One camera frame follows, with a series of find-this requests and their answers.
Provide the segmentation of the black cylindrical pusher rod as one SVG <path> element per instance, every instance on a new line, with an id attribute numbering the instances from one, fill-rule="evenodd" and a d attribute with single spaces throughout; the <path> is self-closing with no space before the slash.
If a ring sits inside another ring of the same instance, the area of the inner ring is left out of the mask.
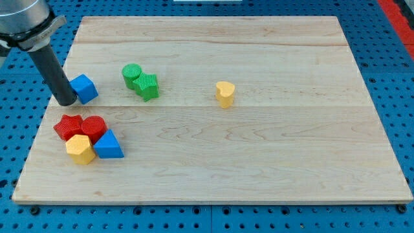
<path id="1" fill-rule="evenodd" d="M 59 105 L 68 106 L 75 103 L 77 95 L 50 44 L 28 54 Z"/>

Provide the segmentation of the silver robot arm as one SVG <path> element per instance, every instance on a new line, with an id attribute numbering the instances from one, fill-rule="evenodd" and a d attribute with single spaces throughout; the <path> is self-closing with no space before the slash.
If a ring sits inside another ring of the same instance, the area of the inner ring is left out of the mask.
<path id="1" fill-rule="evenodd" d="M 11 48 L 28 53 L 62 106 L 75 103 L 77 96 L 50 45 L 50 38 L 67 23 L 56 16 L 45 0 L 1 0 L 1 57 Z"/>

